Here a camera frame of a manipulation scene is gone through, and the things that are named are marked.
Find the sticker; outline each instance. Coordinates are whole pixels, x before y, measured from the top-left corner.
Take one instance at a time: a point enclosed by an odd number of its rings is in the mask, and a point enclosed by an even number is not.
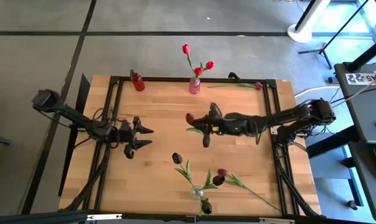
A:
[[[374,73],[348,73],[345,78],[349,85],[369,85],[376,79]]]

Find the tripod leg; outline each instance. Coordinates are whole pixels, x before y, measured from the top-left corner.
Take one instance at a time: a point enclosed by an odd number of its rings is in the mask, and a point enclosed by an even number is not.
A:
[[[317,50],[307,50],[307,51],[304,51],[304,52],[298,52],[299,54],[306,54],[306,53],[314,53],[314,52],[320,52],[322,51],[322,49],[317,49]]]
[[[325,57],[325,60],[326,60],[327,65],[329,66],[329,69],[332,69],[331,61],[329,61],[329,58],[327,57],[325,50],[322,51],[322,54]]]

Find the red bottle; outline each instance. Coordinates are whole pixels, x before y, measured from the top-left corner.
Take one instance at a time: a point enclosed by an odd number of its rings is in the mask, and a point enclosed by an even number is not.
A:
[[[133,72],[131,81],[133,82],[134,87],[137,91],[143,91],[145,89],[144,80],[141,75],[138,75],[138,73]]]

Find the white cable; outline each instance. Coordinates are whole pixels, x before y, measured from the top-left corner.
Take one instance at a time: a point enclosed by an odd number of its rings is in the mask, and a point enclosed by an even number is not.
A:
[[[302,91],[301,93],[297,94],[296,96],[294,96],[295,98],[303,95],[303,94],[306,94],[310,91],[314,91],[314,90],[323,90],[323,89],[326,89],[326,88],[340,88],[339,86],[321,86],[321,87],[315,87],[315,88],[311,88],[311,89],[308,89],[308,90],[304,90]]]
[[[374,84],[376,82],[376,79],[372,82],[370,82],[367,86],[363,87],[360,91],[358,91],[357,93],[355,93],[354,95],[348,97],[347,99],[345,99],[343,102],[340,102],[338,103],[337,105],[333,106],[332,108],[335,108],[336,106],[339,106],[341,105],[342,103],[345,103],[351,99],[353,99],[354,97],[356,97],[358,94],[362,93],[363,91],[365,91],[367,88],[369,88],[372,84]]]

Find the white stand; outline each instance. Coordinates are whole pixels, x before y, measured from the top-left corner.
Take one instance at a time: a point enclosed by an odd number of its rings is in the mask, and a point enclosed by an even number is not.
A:
[[[289,26],[288,36],[294,41],[299,43],[307,43],[313,37],[313,26],[317,22],[319,16],[324,12],[326,6],[331,0],[313,0],[314,4],[310,9],[307,9],[304,13],[304,19],[298,29],[296,30],[296,24]]]

